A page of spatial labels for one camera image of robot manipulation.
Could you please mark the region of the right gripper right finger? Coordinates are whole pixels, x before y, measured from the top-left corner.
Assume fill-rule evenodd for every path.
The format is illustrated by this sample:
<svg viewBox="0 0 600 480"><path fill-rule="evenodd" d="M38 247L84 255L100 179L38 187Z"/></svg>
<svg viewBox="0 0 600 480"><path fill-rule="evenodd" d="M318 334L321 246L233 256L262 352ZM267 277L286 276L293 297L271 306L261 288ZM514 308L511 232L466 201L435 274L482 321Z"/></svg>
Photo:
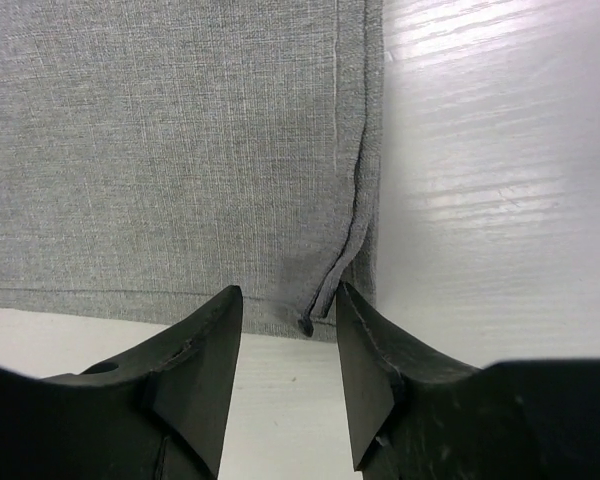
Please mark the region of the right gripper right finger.
<svg viewBox="0 0 600 480"><path fill-rule="evenodd" d="M367 479L600 479L600 359L479 369L351 285L336 330L354 469Z"/></svg>

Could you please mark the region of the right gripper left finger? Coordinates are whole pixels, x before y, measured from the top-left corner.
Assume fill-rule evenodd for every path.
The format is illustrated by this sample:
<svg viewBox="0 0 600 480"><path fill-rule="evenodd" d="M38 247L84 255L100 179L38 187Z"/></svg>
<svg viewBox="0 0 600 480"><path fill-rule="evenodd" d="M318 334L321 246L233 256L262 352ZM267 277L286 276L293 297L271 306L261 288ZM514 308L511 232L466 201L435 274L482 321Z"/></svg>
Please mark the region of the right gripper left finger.
<svg viewBox="0 0 600 480"><path fill-rule="evenodd" d="M241 290L79 374L0 367L0 479L214 479L240 348Z"/></svg>

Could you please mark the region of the grey cloth napkin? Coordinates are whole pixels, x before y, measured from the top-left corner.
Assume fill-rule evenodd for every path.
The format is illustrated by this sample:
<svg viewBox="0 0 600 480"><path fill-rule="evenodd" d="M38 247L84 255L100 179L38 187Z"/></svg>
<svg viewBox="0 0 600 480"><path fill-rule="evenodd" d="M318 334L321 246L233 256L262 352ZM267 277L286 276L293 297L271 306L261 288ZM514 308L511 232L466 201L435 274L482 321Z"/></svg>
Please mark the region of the grey cloth napkin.
<svg viewBox="0 0 600 480"><path fill-rule="evenodd" d="M333 341L375 295L379 1L0 1L0 308L147 323L229 285Z"/></svg>

